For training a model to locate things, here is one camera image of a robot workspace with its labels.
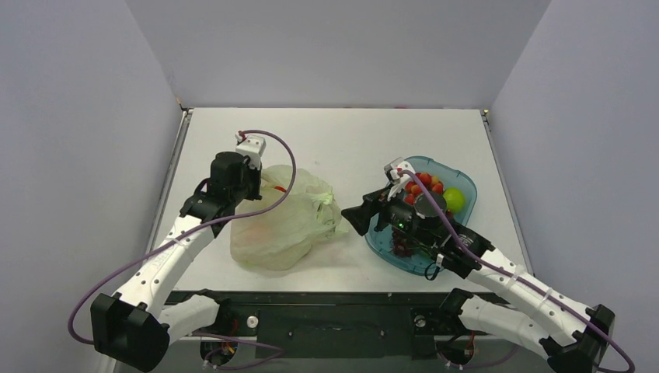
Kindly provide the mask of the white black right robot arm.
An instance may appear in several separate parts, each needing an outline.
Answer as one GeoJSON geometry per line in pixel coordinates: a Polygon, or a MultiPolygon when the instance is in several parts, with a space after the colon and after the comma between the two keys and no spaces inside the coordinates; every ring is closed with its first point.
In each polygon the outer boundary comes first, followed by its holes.
{"type": "Polygon", "coordinates": [[[478,284],[506,301],[489,302],[460,288],[438,308],[449,332],[479,331],[539,355],[554,372],[596,372],[606,352],[615,314],[603,305],[589,307],[554,291],[522,265],[509,260],[489,240],[458,223],[437,193],[412,204],[388,198],[383,188],[364,195],[361,205],[341,215],[358,235],[386,228],[423,249],[445,271],[478,284]]]}

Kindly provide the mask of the light green plastic bag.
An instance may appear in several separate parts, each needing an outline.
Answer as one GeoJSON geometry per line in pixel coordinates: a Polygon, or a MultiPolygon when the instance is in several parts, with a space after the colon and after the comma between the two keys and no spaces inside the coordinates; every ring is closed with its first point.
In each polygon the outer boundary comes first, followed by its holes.
{"type": "Polygon", "coordinates": [[[292,191],[273,210],[235,219],[229,252],[244,267],[289,270],[317,246],[346,234],[333,188],[323,179],[298,169],[292,191]]]}

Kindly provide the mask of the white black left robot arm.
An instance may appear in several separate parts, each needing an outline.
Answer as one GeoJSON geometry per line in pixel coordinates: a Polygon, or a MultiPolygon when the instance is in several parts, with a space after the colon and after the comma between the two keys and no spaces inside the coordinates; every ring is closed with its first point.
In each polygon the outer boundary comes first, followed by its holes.
{"type": "Polygon", "coordinates": [[[180,208],[156,252],[112,295],[99,294],[90,307],[95,349],[142,372],[163,359],[182,319],[159,317],[174,285],[196,256],[225,227],[243,200],[260,199],[261,157],[255,152],[219,152],[210,176],[180,208]]]}

